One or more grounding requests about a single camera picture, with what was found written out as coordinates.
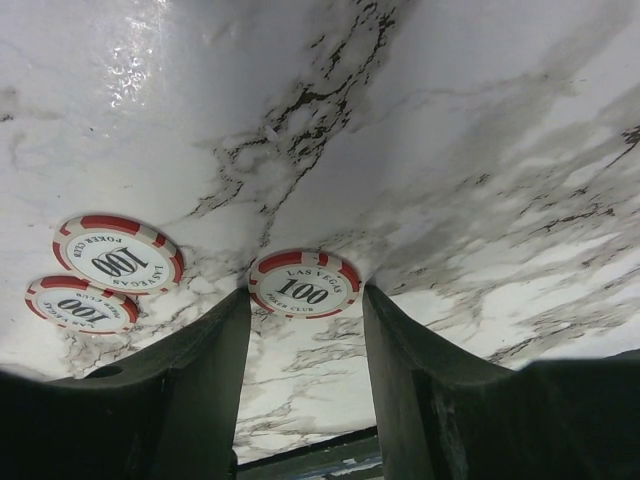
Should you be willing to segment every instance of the white marble countertop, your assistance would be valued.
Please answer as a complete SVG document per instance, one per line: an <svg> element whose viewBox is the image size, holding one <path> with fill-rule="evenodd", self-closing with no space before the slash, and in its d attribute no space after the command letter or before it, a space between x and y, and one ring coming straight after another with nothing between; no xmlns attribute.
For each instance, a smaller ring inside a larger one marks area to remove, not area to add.
<svg viewBox="0 0 640 480"><path fill-rule="evenodd" d="M323 248L503 365L640 347L640 1L4 0L0 364L82 376ZM24 305L78 214L187 270L129 335ZM241 461L372 425L361 306L256 309Z"/></svg>

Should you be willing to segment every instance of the casino chip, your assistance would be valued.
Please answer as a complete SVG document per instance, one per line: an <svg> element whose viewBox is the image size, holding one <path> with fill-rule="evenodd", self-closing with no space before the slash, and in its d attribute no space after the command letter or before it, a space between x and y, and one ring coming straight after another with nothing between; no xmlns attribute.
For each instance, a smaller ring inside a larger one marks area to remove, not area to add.
<svg viewBox="0 0 640 480"><path fill-rule="evenodd" d="M127 332L138 318L130 298L66 275L36 280L29 285L25 301L39 317L93 335Z"/></svg>
<svg viewBox="0 0 640 480"><path fill-rule="evenodd" d="M83 280L131 295L166 292L184 271L182 255L164 235L109 215L66 222L55 234L53 253Z"/></svg>
<svg viewBox="0 0 640 480"><path fill-rule="evenodd" d="M249 277L255 302L288 318L324 318L348 308L360 292L349 263L326 253L291 251L256 262Z"/></svg>

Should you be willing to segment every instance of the red and white poker chip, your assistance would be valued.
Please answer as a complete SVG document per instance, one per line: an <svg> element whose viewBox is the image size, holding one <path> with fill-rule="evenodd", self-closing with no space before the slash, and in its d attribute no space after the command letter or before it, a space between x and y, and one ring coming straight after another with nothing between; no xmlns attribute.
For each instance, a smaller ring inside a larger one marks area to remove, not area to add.
<svg viewBox="0 0 640 480"><path fill-rule="evenodd" d="M249 275L253 300L288 318L342 312L360 293L360 277L346 261L323 252L290 251L256 262Z"/></svg>
<svg viewBox="0 0 640 480"><path fill-rule="evenodd" d="M36 280L25 301L33 313L58 327L92 335L127 332L138 319L130 298L67 275Z"/></svg>
<svg viewBox="0 0 640 480"><path fill-rule="evenodd" d="M86 215L56 232L53 253L81 279L114 292L166 292L180 281L184 260L167 237L133 220Z"/></svg>

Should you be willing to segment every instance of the red stripe on chip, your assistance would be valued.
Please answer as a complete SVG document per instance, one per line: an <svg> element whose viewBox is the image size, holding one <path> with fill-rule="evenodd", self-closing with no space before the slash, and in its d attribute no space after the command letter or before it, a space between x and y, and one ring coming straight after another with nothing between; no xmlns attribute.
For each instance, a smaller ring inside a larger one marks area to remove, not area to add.
<svg viewBox="0 0 640 480"><path fill-rule="evenodd" d="M25 302L56 326L91 335L128 331L138 319L138 308L130 298L66 275L36 280L29 285Z"/></svg>
<svg viewBox="0 0 640 480"><path fill-rule="evenodd" d="M262 308L287 318L324 318L358 298L360 277L345 260L324 252L294 250L255 262L249 292Z"/></svg>
<svg viewBox="0 0 640 480"><path fill-rule="evenodd" d="M69 220L56 232L53 251L92 285L131 295L166 292L184 273L182 254L164 235L111 215Z"/></svg>

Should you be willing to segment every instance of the gripped poker chip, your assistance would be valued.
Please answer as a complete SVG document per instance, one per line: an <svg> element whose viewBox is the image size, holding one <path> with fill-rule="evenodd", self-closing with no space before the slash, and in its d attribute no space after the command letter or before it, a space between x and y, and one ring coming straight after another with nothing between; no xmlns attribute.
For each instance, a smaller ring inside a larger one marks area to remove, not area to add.
<svg viewBox="0 0 640 480"><path fill-rule="evenodd" d="M356 269L338 257L301 250L277 253L254 264L253 300L288 318L330 317L351 306L360 293Z"/></svg>
<svg viewBox="0 0 640 480"><path fill-rule="evenodd" d="M111 215L65 222L56 231L53 253L82 280L130 295L166 292L184 272L180 251L164 235Z"/></svg>
<svg viewBox="0 0 640 480"><path fill-rule="evenodd" d="M130 298L68 275L32 282L25 302L33 313L58 327L92 335L127 332L138 318Z"/></svg>

